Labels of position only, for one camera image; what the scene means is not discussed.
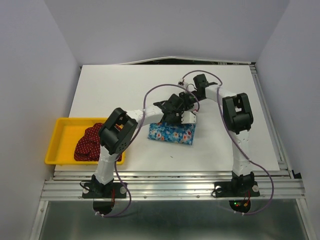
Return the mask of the blue floral skirt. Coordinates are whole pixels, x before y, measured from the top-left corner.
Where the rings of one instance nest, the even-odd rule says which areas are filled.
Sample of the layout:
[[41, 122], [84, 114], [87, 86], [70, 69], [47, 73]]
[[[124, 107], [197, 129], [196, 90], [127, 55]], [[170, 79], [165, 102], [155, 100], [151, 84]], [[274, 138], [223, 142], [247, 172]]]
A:
[[195, 123], [151, 123], [149, 125], [147, 138], [154, 141], [191, 146], [194, 141], [196, 126]]

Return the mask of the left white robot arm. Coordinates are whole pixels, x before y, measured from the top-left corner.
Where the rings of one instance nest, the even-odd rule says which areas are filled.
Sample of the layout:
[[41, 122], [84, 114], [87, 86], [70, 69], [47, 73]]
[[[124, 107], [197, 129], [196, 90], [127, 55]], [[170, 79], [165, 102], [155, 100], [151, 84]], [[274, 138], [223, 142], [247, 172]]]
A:
[[184, 100], [172, 94], [168, 100], [125, 111], [116, 108], [98, 132], [100, 154], [97, 168], [90, 181], [80, 183], [82, 198], [110, 198], [114, 192], [114, 170], [119, 156], [135, 139], [134, 134], [145, 125], [161, 122], [181, 123], [185, 110]]

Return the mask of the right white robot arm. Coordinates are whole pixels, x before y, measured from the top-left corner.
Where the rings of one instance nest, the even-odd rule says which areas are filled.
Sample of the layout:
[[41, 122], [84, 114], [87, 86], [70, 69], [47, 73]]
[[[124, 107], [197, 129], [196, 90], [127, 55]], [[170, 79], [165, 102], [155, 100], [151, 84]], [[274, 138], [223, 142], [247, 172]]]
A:
[[218, 83], [208, 82], [205, 74], [205, 71], [201, 71], [201, 74], [193, 78], [193, 91], [189, 91], [184, 78], [178, 82], [185, 89], [179, 94], [184, 100], [181, 123], [196, 122], [197, 110], [192, 108], [197, 101], [208, 99], [217, 103], [223, 126], [232, 141], [233, 166], [231, 180], [216, 181], [212, 195], [216, 198], [244, 197], [257, 186], [249, 158], [249, 131], [254, 122], [249, 97], [246, 93], [233, 93], [223, 89], [222, 81], [214, 74], [212, 76]]

